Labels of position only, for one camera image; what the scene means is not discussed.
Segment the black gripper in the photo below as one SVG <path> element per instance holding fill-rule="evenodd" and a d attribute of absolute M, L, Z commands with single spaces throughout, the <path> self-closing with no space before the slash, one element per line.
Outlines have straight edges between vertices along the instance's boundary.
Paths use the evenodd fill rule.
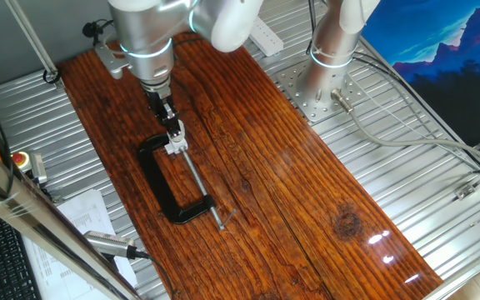
<path fill-rule="evenodd" d="M 166 78 L 161 82 L 142 80 L 142 88 L 148 105 L 156 113 L 158 123 L 167 130 L 167 134 L 173 141 L 181 141 L 183 130 L 178 120 L 178 113 L 169 105 L 172 98 L 170 79 Z"/>

